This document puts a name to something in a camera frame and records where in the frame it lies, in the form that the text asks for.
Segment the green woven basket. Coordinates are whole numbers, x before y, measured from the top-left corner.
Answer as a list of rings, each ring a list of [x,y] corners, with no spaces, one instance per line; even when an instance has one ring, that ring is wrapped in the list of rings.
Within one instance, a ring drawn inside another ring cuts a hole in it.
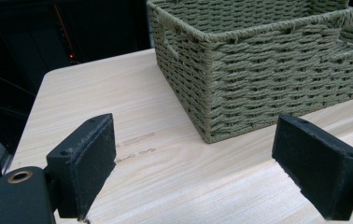
[[[148,0],[157,63],[207,143],[353,99],[349,0]]]

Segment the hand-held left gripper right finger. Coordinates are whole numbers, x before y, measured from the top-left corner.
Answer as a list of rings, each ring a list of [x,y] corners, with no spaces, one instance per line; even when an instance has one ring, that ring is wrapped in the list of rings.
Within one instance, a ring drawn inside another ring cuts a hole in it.
[[[327,220],[353,212],[353,147],[313,123],[278,118],[272,158]]]

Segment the dark equipment with red light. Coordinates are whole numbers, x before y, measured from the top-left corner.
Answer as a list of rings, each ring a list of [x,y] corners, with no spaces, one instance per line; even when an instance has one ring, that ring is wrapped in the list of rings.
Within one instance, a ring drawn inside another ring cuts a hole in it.
[[[151,46],[148,0],[0,0],[0,175],[51,70]]]

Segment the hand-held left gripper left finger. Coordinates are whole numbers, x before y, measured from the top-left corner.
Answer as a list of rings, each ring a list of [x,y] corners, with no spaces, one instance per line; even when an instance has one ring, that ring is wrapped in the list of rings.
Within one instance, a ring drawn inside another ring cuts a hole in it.
[[[86,120],[47,155],[49,174],[59,181],[61,218],[83,219],[116,163],[113,117]]]

